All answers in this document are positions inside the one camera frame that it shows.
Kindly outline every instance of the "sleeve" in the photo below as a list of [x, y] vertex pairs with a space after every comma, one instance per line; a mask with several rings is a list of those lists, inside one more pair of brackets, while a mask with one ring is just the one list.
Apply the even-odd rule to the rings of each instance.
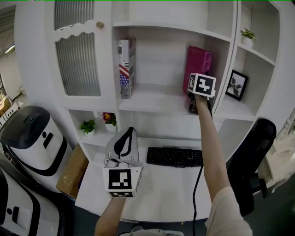
[[226, 187], [216, 194], [205, 226], [207, 236], [252, 236], [250, 226], [240, 214], [231, 187]]

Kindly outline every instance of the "forearm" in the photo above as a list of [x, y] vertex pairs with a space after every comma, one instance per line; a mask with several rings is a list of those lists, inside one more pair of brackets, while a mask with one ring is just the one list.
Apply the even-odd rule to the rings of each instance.
[[197, 108], [201, 125], [204, 175], [211, 200], [224, 187], [230, 186], [223, 150], [206, 101], [197, 97]]
[[114, 236], [121, 218], [126, 198], [113, 198], [97, 221], [95, 236]]

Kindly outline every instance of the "black picture frame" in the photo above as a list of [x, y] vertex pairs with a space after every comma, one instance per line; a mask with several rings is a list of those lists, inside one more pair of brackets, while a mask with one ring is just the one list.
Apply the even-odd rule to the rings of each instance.
[[[228, 92], [228, 89], [230, 87], [230, 82], [231, 82], [234, 74], [237, 74], [237, 75], [239, 75], [239, 76], [241, 76], [241, 77], [243, 77], [245, 79], [244, 84], [243, 84], [242, 89], [241, 89], [240, 96], [235, 96], [235, 95], [233, 95], [233, 94], [231, 94], [231, 93]], [[243, 74], [241, 74], [241, 73], [233, 70], [231, 72], [230, 81], [229, 81], [229, 84], [227, 85], [227, 89], [226, 89], [225, 94], [228, 95], [228, 96], [230, 96], [230, 97], [232, 97], [232, 98], [234, 98], [234, 99], [236, 99], [236, 100], [238, 100], [238, 101], [241, 101], [241, 99], [243, 97], [243, 94], [244, 94], [244, 91], [245, 91], [245, 88], [246, 88], [246, 85], [247, 85], [247, 81], [248, 81], [248, 76], [243, 75]]]

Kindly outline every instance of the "brown box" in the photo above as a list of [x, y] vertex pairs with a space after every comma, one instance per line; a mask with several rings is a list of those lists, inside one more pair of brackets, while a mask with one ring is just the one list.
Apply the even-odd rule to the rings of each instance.
[[0, 101], [0, 116], [4, 115], [4, 112], [6, 112], [11, 107], [9, 97], [5, 97]]
[[89, 161], [79, 144], [75, 147], [70, 155], [68, 163], [66, 164], [56, 188], [66, 194], [68, 197], [76, 200], [78, 196], [78, 185], [87, 168]]

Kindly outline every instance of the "chair backrest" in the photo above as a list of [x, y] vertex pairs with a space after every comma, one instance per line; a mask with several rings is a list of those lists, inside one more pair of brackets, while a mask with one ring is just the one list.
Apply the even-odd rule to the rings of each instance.
[[276, 135], [277, 129], [273, 122], [263, 118], [258, 119], [233, 154], [228, 173], [240, 177], [254, 174], [271, 148]]

